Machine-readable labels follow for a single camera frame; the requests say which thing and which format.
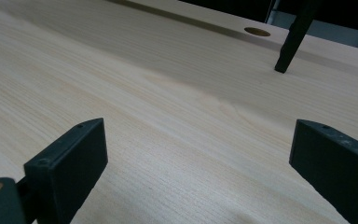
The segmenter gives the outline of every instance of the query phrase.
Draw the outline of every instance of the light wood surface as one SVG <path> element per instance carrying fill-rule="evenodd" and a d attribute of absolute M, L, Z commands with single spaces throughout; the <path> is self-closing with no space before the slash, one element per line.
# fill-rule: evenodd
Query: light wood surface
<path fill-rule="evenodd" d="M 358 139 L 358 49 L 307 36 L 280 74 L 287 31 L 144 3 L 0 0 L 0 176 L 102 117 L 109 163 L 73 223 L 346 223 L 288 159 L 296 119 Z"/>

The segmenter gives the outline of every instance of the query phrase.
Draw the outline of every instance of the workbench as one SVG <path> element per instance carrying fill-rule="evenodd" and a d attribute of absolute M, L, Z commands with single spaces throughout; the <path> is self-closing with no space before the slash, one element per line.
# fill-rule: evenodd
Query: workbench
<path fill-rule="evenodd" d="M 173 0 L 0 0 L 0 176 L 104 118 L 72 223 L 347 223 L 288 161 L 297 119 L 358 140 L 358 49 L 306 36 L 281 74 L 286 36 Z"/>

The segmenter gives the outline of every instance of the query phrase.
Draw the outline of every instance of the wood grain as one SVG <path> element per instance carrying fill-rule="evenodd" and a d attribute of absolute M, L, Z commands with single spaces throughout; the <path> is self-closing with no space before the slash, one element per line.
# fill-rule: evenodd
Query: wood grain
<path fill-rule="evenodd" d="M 346 223 L 288 158 L 296 119 L 358 139 L 358 49 L 307 36 L 283 75 L 286 31 L 148 2 L 0 1 L 0 176 L 102 117 L 109 164 L 73 223 Z"/>

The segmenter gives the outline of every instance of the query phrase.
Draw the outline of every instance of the wooden tabletop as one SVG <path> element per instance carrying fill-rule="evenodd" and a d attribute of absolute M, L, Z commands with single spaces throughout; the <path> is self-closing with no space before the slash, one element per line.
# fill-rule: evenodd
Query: wooden tabletop
<path fill-rule="evenodd" d="M 73 223 L 346 223 L 288 160 L 297 119 L 358 140 L 358 49 L 307 36 L 280 74 L 287 31 L 137 2 L 0 0 L 0 176 L 104 118 Z"/>

